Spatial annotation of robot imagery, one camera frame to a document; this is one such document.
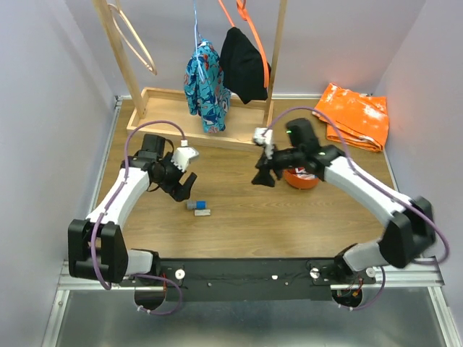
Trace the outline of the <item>grey blue glue stick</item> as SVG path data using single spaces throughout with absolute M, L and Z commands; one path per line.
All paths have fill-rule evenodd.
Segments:
M 207 208 L 206 201 L 203 200 L 188 200 L 187 209 L 188 210 L 205 210 Z

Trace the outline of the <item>white eraser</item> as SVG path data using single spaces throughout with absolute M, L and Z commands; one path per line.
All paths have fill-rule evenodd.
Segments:
M 195 216 L 210 216 L 211 211 L 209 209 L 204 209 L 204 210 L 195 210 L 194 211 Z

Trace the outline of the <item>orange round divided organizer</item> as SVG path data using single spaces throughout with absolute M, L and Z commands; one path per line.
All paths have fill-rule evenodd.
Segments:
M 319 182 L 318 177 L 315 180 L 298 179 L 294 175 L 294 170 L 295 169 L 296 168 L 290 168 L 290 169 L 284 170 L 284 172 L 283 172 L 283 177 L 284 177 L 285 181 L 291 187 L 296 188 L 296 189 L 306 190 L 306 189 L 312 189 L 318 184 L 318 182 Z

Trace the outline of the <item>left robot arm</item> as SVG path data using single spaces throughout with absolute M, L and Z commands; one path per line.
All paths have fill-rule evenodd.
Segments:
M 157 254 L 129 250 L 122 231 L 132 209 L 146 192 L 161 189 L 177 202 L 190 198 L 197 176 L 191 173 L 185 180 L 182 177 L 199 152 L 186 140 L 167 152 L 168 143 L 164 137 L 145 135 L 142 147 L 122 161 L 113 187 L 96 209 L 85 219 L 70 223 L 68 261 L 73 278 L 98 280 L 105 288 L 131 275 L 146 286 L 159 280 Z

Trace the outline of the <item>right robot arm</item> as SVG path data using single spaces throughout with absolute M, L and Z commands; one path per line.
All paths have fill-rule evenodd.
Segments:
M 384 226 L 382 236 L 340 251 L 328 266 L 330 279 L 349 283 L 369 267 L 404 268 L 436 241 L 430 225 L 432 206 L 422 197 L 411 199 L 389 188 L 348 159 L 334 145 L 320 145 L 308 119 L 286 124 L 291 147 L 280 150 L 269 128 L 257 128 L 252 141 L 263 149 L 255 167 L 254 185 L 274 187 L 285 170 L 304 168 L 334 185 L 367 208 Z

